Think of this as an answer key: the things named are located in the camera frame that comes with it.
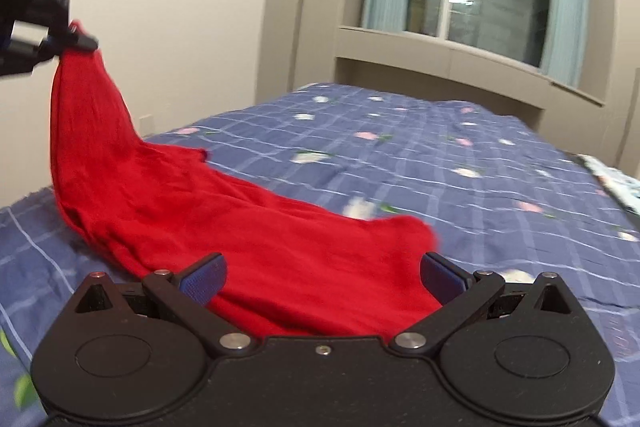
blue plaid bedsheet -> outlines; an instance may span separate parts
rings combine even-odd
[[[440,253],[469,271],[515,280],[557,271],[616,360],[604,418],[640,425],[640,235],[585,169],[516,118],[316,84],[152,141],[204,147],[212,168],[333,212],[417,216],[437,231]],[[0,209],[4,425],[42,418],[26,368],[95,269],[126,277],[65,227],[49,188]]]

red cloth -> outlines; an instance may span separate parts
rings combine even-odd
[[[58,206],[89,245],[138,277],[223,253],[210,308],[258,337],[388,339],[440,307],[420,283],[427,225],[332,214],[213,170],[204,150],[143,142],[99,52],[63,55],[50,131]]]

screw head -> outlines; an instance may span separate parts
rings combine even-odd
[[[405,349],[418,349],[427,343],[427,339],[420,333],[405,331],[396,336],[396,344]]]
[[[220,345],[226,349],[239,351],[249,347],[249,344],[251,344],[251,338],[244,333],[227,333],[220,337]]]
[[[322,355],[323,357],[326,357],[332,351],[333,349],[331,349],[330,346],[316,346],[316,353],[318,355]]]

